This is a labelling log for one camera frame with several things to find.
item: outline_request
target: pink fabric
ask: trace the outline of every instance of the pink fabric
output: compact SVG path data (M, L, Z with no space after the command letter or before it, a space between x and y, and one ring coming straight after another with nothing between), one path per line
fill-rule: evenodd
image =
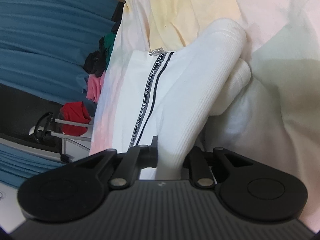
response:
M89 75L88 79L88 92L86 98L98 103L101 89L104 83L104 76L106 75L106 72L104 71L102 76L100 78L97 78L94 74Z

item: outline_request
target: blue curtain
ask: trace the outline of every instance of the blue curtain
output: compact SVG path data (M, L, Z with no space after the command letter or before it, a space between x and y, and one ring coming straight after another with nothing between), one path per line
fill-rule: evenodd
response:
M62 165L0 144L0 182L11 187L18 188L26 179Z
M60 104L83 101L93 114L82 66L110 32L116 5L115 0L0 0L0 83Z

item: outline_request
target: white garment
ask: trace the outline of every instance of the white garment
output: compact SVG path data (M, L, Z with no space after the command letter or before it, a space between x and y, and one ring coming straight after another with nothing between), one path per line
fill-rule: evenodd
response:
M238 61L245 43L240 25L219 19L178 52L151 57L135 50L119 95L112 147L126 152L158 136L156 178L179 178L184 158L232 70L229 87L223 89L226 100L219 99L214 114L223 112L249 81L248 65Z

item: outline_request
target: red garment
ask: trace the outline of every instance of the red garment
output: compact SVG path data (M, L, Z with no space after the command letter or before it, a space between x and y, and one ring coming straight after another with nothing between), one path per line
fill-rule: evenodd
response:
M60 109L60 114L66 121L87 124L91 121L91 117L89 116L88 110L85 108L83 102L66 103ZM70 124L62 124L61 130L68 135L80 136L83 135L88 130L88 128Z

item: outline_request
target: silver zipper pull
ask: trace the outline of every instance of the silver zipper pull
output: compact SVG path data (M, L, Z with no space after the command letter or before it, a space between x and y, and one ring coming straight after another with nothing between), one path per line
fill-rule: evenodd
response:
M154 49L152 51L149 51L149 55L152 57L152 56L158 56L160 55L161 53L163 53L164 50L163 48L158 48L158 49Z

